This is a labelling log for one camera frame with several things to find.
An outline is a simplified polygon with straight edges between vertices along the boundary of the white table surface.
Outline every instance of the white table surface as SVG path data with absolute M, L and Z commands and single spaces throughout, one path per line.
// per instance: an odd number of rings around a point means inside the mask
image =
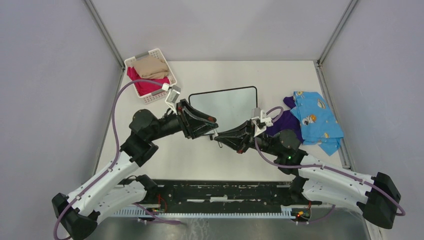
M 288 110 L 283 98 L 292 96 L 293 91 L 322 93 L 312 61 L 170 61 L 169 66 L 181 87 L 179 100 L 188 100 L 194 93 L 255 86 L 258 107 L 267 111 L 283 106 Z M 125 73 L 122 85 L 129 81 Z M 164 99 L 145 105 L 132 86 L 129 87 L 116 106 L 119 144 L 122 145 L 129 136 L 128 126 L 136 111 L 149 109 L 161 118 L 167 108 Z M 115 155 L 111 125 L 107 131 L 97 171 Z M 266 163 L 254 149 L 238 154 L 225 145 L 219 148 L 208 136 L 186 139 L 182 132 L 178 132 L 154 143 L 159 146 L 158 151 L 134 175 L 147 174 L 152 179 L 217 181 L 291 181 L 294 178 Z M 341 166 L 338 153 L 328 156 L 318 145 L 302 145 L 300 148 L 327 163 Z M 276 158 L 265 155 L 270 160 Z

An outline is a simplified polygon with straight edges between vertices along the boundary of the gray wall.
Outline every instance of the gray wall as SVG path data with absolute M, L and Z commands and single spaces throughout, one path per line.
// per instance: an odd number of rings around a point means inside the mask
M 124 59 L 316 60 L 349 0 L 93 0 Z
M 91 175 L 120 69 L 81 0 L 1 1 L 0 239 L 53 239 Z
M 324 76 L 360 172 L 389 174 L 405 217 L 387 239 L 422 239 L 424 1 L 360 1 Z

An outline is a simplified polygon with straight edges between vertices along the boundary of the metal frame edge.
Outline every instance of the metal frame edge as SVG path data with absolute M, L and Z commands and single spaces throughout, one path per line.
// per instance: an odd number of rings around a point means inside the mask
M 101 35 L 103 36 L 104 41 L 108 45 L 110 51 L 113 54 L 113 57 L 115 58 L 118 65 L 123 69 L 125 68 L 124 65 L 124 59 L 122 58 L 121 54 L 119 53 L 114 41 L 112 40 L 111 35 L 108 32 L 108 29 L 106 28 L 105 24 L 102 21 L 102 18 L 100 17 L 99 13 L 97 12 L 96 7 L 94 6 L 94 3 L 92 0 L 82 0 L 84 2 L 84 5 L 87 7 L 88 12 L 90 13 L 92 19 L 94 20 L 94 23 L 96 24 L 98 30 L 100 31 Z
M 344 28 L 346 22 L 348 21 L 349 17 L 351 16 L 351 13 L 354 11 L 355 7 L 357 6 L 359 0 L 350 0 L 349 4 L 347 5 L 346 9 L 344 10 L 343 15 L 341 16 L 340 21 L 338 22 L 337 26 L 335 27 L 334 31 L 331 34 L 330 39 L 328 40 L 327 44 L 324 47 L 324 50 L 322 51 L 321 55 L 318 58 L 318 64 L 322 65 L 323 62 L 326 60 L 327 55 L 329 54 L 329 51 L 334 45 L 334 42 L 338 38 L 340 32 Z

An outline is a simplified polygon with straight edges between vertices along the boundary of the white plastic basket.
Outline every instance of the white plastic basket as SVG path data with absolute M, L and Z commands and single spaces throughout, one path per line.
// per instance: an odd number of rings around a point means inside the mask
M 133 66 L 133 62 L 137 61 L 140 58 L 146 57 L 147 55 L 150 55 L 150 56 L 155 57 L 157 59 L 163 59 L 165 61 L 166 65 L 169 68 L 169 74 L 167 76 L 168 79 L 169 79 L 169 85 L 172 87 L 175 84 L 177 84 L 177 79 L 175 78 L 175 76 L 174 76 L 174 74 L 173 74 L 173 72 L 172 72 L 172 70 L 171 70 L 171 68 L 170 68 L 167 60 L 165 59 L 164 55 L 162 54 L 162 52 L 161 52 L 161 50 L 159 48 L 155 48 L 155 49 L 150 50 L 148 52 L 145 52 L 145 53 L 139 54 L 137 56 L 133 56 L 133 57 L 130 57 L 130 58 L 126 59 L 124 61 L 125 71 L 128 70 L 128 67 L 132 67 Z M 139 98 L 143 99 L 145 104 L 152 103 L 152 102 L 154 102 L 156 100 L 159 100 L 161 98 L 166 97 L 166 95 L 167 95 L 167 92 L 166 91 L 164 91 L 162 89 L 158 89 L 158 90 L 156 90 L 154 92 L 151 92 L 151 93 L 145 94 L 143 96 L 140 96 L 139 95 L 139 92 L 136 89 L 136 85 L 135 84 L 133 84 L 133 87 L 134 87 L 134 90 L 135 90 L 135 94 L 137 94 L 137 96 Z

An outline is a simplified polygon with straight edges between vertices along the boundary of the purple cable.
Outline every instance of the purple cable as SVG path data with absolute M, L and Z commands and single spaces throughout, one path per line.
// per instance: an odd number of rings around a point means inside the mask
M 152 221 L 150 223 L 162 223 L 162 224 L 169 224 L 169 225 L 180 225 L 182 222 L 177 221 L 177 220 L 163 220 L 160 217 L 155 216 L 153 213 L 147 211 L 147 209 L 145 207 L 143 207 L 142 205 L 138 204 L 138 203 L 133 203 L 133 205 L 143 209 L 143 211 L 145 213 L 147 213 L 148 215 L 150 215 L 152 218 L 156 219 L 157 221 Z
M 274 112 L 275 110 L 279 109 L 279 114 L 272 120 L 272 123 L 275 123 L 278 121 L 278 119 L 281 118 L 281 116 L 283 115 L 284 112 L 284 108 L 282 106 L 275 106 L 273 108 L 271 108 L 266 115 L 269 115 L 270 113 Z
M 116 95 L 115 99 L 113 100 L 113 104 L 112 104 L 112 128 L 113 128 L 113 135 L 115 137 L 115 142 L 116 142 L 116 154 L 115 154 L 115 158 L 113 159 L 112 163 L 110 164 L 109 168 L 113 169 L 113 167 L 115 166 L 116 162 L 118 161 L 119 158 L 119 140 L 118 140 L 118 133 L 117 133 L 117 126 L 115 124 L 115 108 L 117 106 L 117 102 L 119 97 L 121 96 L 122 92 L 128 88 L 128 86 L 135 84 L 135 83 L 140 83 L 140 82 L 145 82 L 145 83 L 151 83 L 151 84 L 156 84 L 158 86 L 162 87 L 162 83 L 158 83 L 152 80 L 147 80 L 147 79 L 138 79 L 138 80 L 134 80 L 131 81 L 127 84 L 125 84 L 118 92 L 118 94 Z M 84 195 L 92 186 L 94 186 L 98 181 L 100 181 L 100 179 L 102 179 L 106 174 L 108 174 L 109 171 L 105 170 L 102 174 L 100 174 L 94 181 L 92 181 L 89 185 L 87 185 L 77 196 L 81 197 L 82 195 Z M 57 217 L 57 221 L 54 224 L 54 229 L 53 229 L 53 237 L 54 240 L 68 240 L 71 237 L 67 237 L 67 238 L 59 238 L 58 237 L 58 228 L 59 228 L 59 224 L 62 220 L 62 218 L 64 217 L 65 213 L 68 211 L 68 209 L 77 201 L 76 198 L 74 198 L 61 212 L 61 214 Z

